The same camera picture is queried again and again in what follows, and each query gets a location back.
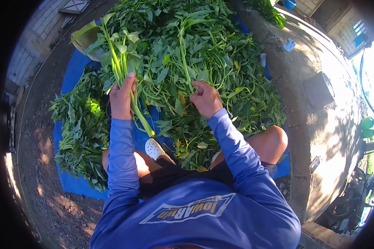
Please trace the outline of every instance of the blue tarp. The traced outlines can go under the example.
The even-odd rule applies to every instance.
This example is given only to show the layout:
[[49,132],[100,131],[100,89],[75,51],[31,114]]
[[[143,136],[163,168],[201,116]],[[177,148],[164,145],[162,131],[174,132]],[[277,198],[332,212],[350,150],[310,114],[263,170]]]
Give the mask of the blue tarp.
[[[249,32],[241,22],[239,23],[239,26],[243,32],[245,33]],[[84,54],[79,52],[77,49],[75,49],[75,52],[73,53],[72,58],[70,59],[68,63],[68,67],[64,75],[63,85],[61,87],[62,94],[66,94],[67,92],[70,92],[75,87],[78,80],[80,79],[80,76],[82,76],[83,70],[86,65],[90,65],[97,69],[101,67],[101,64],[99,62],[91,61],[89,57],[85,56]],[[267,66],[265,67],[265,69],[266,69],[265,76],[268,79],[270,79]],[[151,114],[153,121],[158,120],[159,115],[155,107],[149,106],[148,111]],[[153,124],[152,124],[153,121],[148,120],[148,123],[151,125],[151,127],[153,127]],[[58,144],[59,144],[59,141],[62,139],[61,128],[62,128],[62,123],[55,122],[54,132],[53,132],[55,153],[58,152]],[[155,133],[158,134],[159,132],[160,132],[160,129],[155,128]],[[134,128],[134,144],[135,144],[135,148],[137,151],[145,152],[145,142],[147,141],[147,139],[148,139],[147,133],[140,131],[136,127]],[[164,143],[168,147],[173,148],[172,141],[169,138],[156,137],[155,139],[159,143]],[[284,154],[288,154],[288,148],[285,150]],[[108,191],[100,193],[99,191],[90,188],[90,185],[88,184],[88,182],[84,180],[81,176],[79,177],[79,179],[77,179],[71,176],[68,172],[61,173],[60,166],[58,164],[57,164],[57,169],[58,169],[58,175],[61,181],[62,188],[65,192],[82,194],[86,197],[91,197],[91,198],[96,198],[96,199],[106,199],[108,197]],[[289,155],[287,155],[281,163],[277,164],[277,171],[274,172],[273,178],[275,179],[275,178],[289,175],[289,172],[290,172]]]

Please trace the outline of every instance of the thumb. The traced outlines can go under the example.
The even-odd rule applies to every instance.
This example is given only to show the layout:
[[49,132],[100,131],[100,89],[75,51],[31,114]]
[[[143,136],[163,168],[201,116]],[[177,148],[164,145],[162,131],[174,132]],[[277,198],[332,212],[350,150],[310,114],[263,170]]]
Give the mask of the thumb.
[[125,80],[123,80],[122,86],[120,87],[120,90],[122,92],[130,92],[130,89],[132,88],[132,85],[134,83],[134,75],[134,72],[130,72]]

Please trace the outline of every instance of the window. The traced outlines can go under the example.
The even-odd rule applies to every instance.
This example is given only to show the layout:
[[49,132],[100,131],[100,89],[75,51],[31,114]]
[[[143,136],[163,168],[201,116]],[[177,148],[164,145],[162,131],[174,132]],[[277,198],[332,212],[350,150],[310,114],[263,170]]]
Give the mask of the window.
[[361,33],[366,33],[367,30],[366,28],[364,27],[364,23],[362,22],[362,20],[358,21],[354,26],[354,32],[356,32],[357,36],[359,36]]

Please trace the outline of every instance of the printed logo on shirt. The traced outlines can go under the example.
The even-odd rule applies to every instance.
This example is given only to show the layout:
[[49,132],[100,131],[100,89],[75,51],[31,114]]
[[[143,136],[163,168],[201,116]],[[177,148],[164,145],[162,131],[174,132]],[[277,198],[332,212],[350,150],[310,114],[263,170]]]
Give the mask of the printed logo on shirt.
[[164,203],[142,220],[140,224],[184,222],[205,215],[219,217],[235,194],[230,193],[222,196],[207,197],[183,206],[172,206]]

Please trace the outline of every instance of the finger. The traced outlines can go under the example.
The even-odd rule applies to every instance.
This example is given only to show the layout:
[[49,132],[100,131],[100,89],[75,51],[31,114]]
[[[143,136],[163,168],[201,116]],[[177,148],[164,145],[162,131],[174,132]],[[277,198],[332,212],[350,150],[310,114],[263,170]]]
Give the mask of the finger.
[[205,81],[192,81],[191,84],[195,87],[202,88],[203,90],[208,89],[209,85]]
[[197,105],[197,102],[199,102],[200,98],[201,97],[196,94],[190,95],[190,101],[193,102],[195,105]]
[[204,94],[204,89],[198,88],[197,90],[195,90],[195,94],[198,96],[202,96]]
[[133,92],[134,98],[137,98],[137,86],[135,83],[133,83],[132,85],[132,92]]
[[115,83],[111,87],[111,91],[112,90],[119,90],[119,86],[118,86],[118,83],[116,81],[115,81]]
[[122,86],[120,87],[120,91],[124,94],[129,94],[130,89],[132,88],[132,85],[134,83],[134,79],[134,72],[130,72],[123,81]]

